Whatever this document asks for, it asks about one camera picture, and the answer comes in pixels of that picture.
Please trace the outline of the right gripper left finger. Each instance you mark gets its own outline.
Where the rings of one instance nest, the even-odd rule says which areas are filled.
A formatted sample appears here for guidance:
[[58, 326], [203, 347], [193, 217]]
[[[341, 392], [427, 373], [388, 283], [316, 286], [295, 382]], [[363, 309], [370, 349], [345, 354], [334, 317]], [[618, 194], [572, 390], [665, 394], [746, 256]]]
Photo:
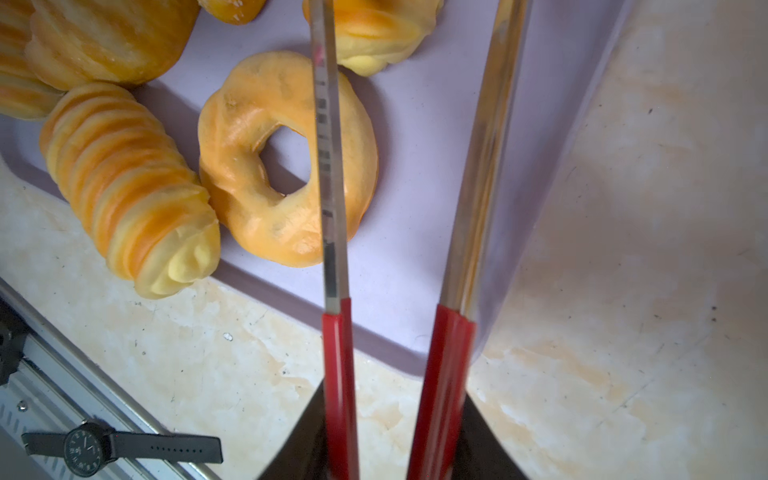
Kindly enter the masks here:
[[259, 480], [329, 478], [324, 381]]

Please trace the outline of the ridged fake bread top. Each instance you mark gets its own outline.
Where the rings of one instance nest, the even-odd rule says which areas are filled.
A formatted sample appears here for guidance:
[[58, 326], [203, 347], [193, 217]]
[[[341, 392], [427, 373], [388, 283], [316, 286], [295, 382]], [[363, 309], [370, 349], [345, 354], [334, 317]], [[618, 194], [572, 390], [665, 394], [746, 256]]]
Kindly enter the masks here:
[[335, 1], [336, 60], [370, 77], [409, 58], [437, 25], [441, 0]]

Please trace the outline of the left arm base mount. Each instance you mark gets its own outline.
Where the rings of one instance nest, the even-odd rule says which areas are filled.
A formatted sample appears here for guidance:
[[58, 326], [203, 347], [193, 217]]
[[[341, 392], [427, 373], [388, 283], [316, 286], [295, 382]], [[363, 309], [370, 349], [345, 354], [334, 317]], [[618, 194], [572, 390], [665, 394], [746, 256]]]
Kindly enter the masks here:
[[0, 385], [3, 386], [18, 370], [30, 329], [5, 300], [1, 300], [0, 321]]

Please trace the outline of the sugared fake bread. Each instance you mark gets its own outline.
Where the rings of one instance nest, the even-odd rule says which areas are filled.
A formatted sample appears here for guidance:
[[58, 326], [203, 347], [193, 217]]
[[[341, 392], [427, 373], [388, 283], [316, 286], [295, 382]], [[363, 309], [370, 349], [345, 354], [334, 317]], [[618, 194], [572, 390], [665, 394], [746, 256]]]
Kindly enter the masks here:
[[266, 0], [198, 0], [197, 3], [219, 21], [244, 25], [259, 15]]

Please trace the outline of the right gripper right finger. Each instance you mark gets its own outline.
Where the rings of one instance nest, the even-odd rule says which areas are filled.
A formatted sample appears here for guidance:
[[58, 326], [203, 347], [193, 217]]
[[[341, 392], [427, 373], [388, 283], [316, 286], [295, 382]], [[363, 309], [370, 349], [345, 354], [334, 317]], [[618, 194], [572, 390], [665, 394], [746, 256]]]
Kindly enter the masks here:
[[470, 396], [461, 423], [461, 478], [528, 480], [505, 451]]

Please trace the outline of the red handled metal tongs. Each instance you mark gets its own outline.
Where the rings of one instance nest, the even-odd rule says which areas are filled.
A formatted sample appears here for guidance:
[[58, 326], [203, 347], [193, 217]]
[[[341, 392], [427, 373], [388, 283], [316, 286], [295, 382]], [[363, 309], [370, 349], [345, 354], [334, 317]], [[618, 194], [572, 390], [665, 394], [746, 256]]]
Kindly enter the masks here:
[[[407, 471], [411, 479], [462, 479], [461, 423], [477, 328], [474, 307], [528, 14], [526, 2], [502, 1], [495, 15], [431, 336]], [[332, 3], [311, 2], [309, 25], [318, 109], [337, 119], [339, 73]], [[355, 479], [359, 453], [341, 141], [335, 126], [328, 130], [328, 144], [319, 149], [325, 157], [320, 193], [328, 469], [333, 479]]]

